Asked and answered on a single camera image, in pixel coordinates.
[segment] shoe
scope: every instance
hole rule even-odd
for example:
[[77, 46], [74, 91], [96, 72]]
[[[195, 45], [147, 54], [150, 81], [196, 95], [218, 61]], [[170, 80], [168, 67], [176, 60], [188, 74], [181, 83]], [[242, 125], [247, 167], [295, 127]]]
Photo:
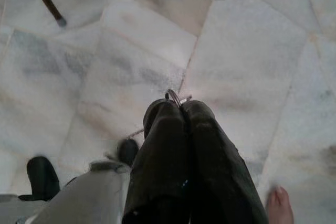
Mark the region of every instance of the shoe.
[[32, 188], [31, 195], [20, 195], [19, 199], [49, 201], [60, 191], [57, 174], [46, 157], [38, 156], [29, 160], [27, 174]]
[[134, 139], [130, 138], [122, 140], [117, 149], [118, 161], [131, 167], [138, 151], [139, 146]]

